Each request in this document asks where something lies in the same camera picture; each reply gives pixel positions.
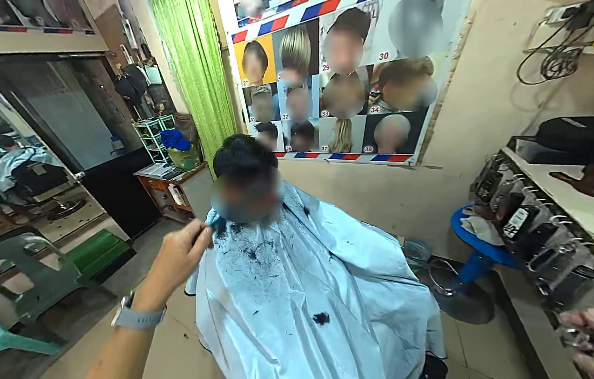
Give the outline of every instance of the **barber chair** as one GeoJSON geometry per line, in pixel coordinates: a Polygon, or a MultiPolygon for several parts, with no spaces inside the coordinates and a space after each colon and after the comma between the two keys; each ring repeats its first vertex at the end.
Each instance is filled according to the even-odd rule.
{"type": "Polygon", "coordinates": [[[447,260],[433,259],[416,276],[431,289],[444,313],[464,323],[486,324],[494,319],[494,303],[475,281],[495,264],[516,269],[522,264],[504,246],[491,245],[465,230],[461,225],[461,219],[468,217],[462,212],[464,208],[453,213],[450,223],[461,241],[473,249],[467,262],[457,271],[447,260]]]}
{"type": "Polygon", "coordinates": [[[11,193],[27,202],[27,205],[50,201],[56,203],[47,215],[49,220],[67,217],[82,209],[86,203],[84,199],[63,203],[54,198],[75,186],[70,183],[62,167],[28,160],[12,170],[11,178],[16,182],[14,188],[10,190],[11,193]]]}

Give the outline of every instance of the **red white blue border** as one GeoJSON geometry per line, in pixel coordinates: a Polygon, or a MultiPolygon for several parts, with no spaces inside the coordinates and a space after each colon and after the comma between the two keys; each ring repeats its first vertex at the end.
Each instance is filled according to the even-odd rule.
{"type": "Polygon", "coordinates": [[[278,159],[325,160],[327,162],[366,163],[372,165],[408,166],[412,154],[350,154],[332,152],[274,152],[278,159]]]}
{"type": "Polygon", "coordinates": [[[43,33],[43,34],[84,34],[95,35],[91,29],[42,28],[39,26],[0,25],[0,32],[11,33],[43,33]]]}
{"type": "MultiPolygon", "coordinates": [[[[249,22],[248,24],[241,26],[239,23],[239,27],[242,27],[242,30],[232,34],[232,42],[239,43],[243,42],[244,40],[255,39],[259,36],[263,36],[265,34],[275,32],[283,28],[289,28],[290,26],[298,25],[302,22],[320,17],[321,15],[334,12],[337,9],[348,8],[352,5],[362,3],[365,1],[367,0],[326,0],[315,5],[304,5],[302,7],[299,7],[298,9],[291,10],[289,14],[282,15],[279,18],[275,18],[273,20],[265,22],[260,22],[264,19],[264,14],[262,14],[261,18],[249,22]]],[[[291,9],[292,7],[296,7],[297,5],[303,5],[304,3],[306,3],[306,1],[289,1],[285,3],[285,5],[289,4],[290,7],[286,7],[281,12],[291,9]]]]}

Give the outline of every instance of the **hairstyle poster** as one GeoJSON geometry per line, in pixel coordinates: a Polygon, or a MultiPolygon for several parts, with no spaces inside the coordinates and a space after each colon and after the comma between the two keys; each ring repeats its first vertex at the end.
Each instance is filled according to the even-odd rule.
{"type": "Polygon", "coordinates": [[[415,164],[470,0],[219,3],[248,131],[279,158],[415,164]]]}

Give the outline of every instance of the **white countertop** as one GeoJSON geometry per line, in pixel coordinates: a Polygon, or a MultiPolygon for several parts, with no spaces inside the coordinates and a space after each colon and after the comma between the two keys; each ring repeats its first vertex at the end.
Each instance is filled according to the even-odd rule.
{"type": "Polygon", "coordinates": [[[562,171],[579,179],[582,177],[584,166],[532,165],[509,148],[504,148],[503,151],[594,238],[594,198],[578,192],[564,181],[549,176],[552,171],[562,171]]]}

